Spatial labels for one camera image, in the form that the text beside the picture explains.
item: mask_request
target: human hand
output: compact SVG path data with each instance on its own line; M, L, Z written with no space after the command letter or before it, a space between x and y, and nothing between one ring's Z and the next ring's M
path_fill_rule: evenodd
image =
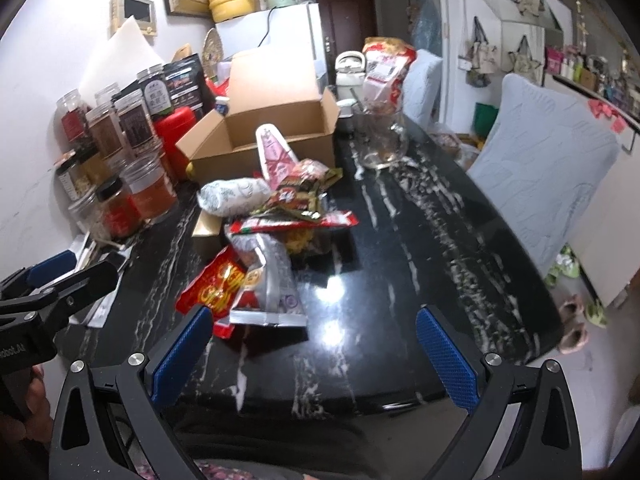
M51 405L44 387L42 365L32 367L34 378L29 384L25 401L31 416L24 422L0 413L0 435L7 443L20 442L28 438L46 444L51 442L53 420L50 416Z

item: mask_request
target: pink and white package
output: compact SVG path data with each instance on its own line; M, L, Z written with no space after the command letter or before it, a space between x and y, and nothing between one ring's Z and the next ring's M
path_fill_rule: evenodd
M271 189L277 189L299 162L296 154L273 124L263 124L255 131L262 176Z

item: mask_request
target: brown door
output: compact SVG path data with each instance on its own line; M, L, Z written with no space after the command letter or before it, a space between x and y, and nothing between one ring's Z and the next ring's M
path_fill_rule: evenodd
M320 7L329 82L335 84L335 59L347 50L362 51L378 33L375 0L316 0Z

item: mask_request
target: black marble table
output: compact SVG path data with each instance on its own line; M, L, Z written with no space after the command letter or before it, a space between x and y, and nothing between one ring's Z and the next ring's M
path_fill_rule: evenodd
M297 264L308 330L236 328L213 338L182 400L229 412L323 418L402 410L444 388L419 347L415 316L439 307L478 347L516 363L557 344L562 325L542 280L504 221L466 173L411 125L408 156L363 170L336 135L345 178L331 204L360 224L332 254ZM204 266L191 249L194 188L180 208L140 235L103 329L70 326L60 353L95 366L149 350L180 318L176 297Z

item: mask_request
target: pink slipper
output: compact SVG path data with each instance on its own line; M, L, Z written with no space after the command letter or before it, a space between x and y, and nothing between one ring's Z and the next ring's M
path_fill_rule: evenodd
M583 312L584 303L577 294L572 295L571 298L558 307L558 313L560 314L562 324L567 324L573 318L578 316L578 314L582 314Z
M564 332L558 350L561 354L572 354L581 350L589 341L589 333L584 323L577 323Z

